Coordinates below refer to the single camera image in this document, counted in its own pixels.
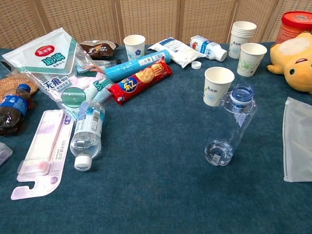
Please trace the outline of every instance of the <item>red lid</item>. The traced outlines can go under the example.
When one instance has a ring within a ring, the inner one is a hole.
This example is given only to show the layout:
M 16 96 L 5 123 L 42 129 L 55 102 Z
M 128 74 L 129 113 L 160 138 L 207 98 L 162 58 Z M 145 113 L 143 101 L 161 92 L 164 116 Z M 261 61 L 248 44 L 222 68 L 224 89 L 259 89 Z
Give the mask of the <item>red lid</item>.
M 290 27 L 312 30 L 312 12 L 289 11 L 283 14 L 282 22 Z

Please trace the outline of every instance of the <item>clear plastic bottle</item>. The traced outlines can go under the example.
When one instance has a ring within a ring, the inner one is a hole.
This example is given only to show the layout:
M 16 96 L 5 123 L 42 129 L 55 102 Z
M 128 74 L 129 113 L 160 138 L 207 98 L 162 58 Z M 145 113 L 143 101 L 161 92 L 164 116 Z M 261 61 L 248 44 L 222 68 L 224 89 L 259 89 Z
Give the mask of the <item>clear plastic bottle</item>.
M 221 48 L 221 45 L 199 35 L 191 38 L 190 47 L 202 54 L 205 54 L 206 58 L 210 60 L 217 60 L 219 62 L 223 62 L 228 54 L 226 50 Z
M 14 134 L 22 125 L 30 98 L 30 87 L 20 84 L 3 95 L 0 102 L 0 136 Z
M 105 110 L 97 100 L 84 101 L 80 105 L 70 151 L 75 156 L 75 168 L 87 171 L 92 159 L 101 151 L 101 134 Z
M 254 88 L 249 84 L 237 84 L 222 96 L 205 148 L 208 162 L 215 166 L 229 164 L 256 111 Z

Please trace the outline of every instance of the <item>wicker coaster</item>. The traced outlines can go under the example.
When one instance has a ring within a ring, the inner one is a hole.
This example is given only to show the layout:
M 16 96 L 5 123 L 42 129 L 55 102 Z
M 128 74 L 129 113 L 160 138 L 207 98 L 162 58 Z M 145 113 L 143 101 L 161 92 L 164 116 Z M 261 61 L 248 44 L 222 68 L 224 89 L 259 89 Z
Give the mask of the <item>wicker coaster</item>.
M 28 84 L 30 87 L 30 95 L 34 94 L 38 87 L 26 78 L 26 75 L 14 75 L 0 79 L 0 99 L 10 89 L 17 88 L 19 84 Z

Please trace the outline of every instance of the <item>red logo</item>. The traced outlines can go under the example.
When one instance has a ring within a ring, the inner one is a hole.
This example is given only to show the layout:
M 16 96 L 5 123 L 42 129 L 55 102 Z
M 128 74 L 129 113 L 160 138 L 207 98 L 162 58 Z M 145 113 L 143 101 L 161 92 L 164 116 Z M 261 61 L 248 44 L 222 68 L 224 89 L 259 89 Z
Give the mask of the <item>red logo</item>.
M 35 55 L 39 57 L 44 57 L 53 52 L 54 52 L 54 46 L 45 45 L 43 47 L 40 47 L 38 50 L 36 50 Z

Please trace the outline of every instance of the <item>stuffed toy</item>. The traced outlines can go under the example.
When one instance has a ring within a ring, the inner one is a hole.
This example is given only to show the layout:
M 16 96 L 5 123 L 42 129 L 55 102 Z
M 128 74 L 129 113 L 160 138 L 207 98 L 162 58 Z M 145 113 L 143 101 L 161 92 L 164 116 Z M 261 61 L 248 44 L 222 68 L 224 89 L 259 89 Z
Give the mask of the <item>stuffed toy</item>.
M 287 83 L 294 89 L 312 94 L 312 34 L 302 33 L 296 38 L 270 49 L 271 63 L 268 70 L 284 74 Z

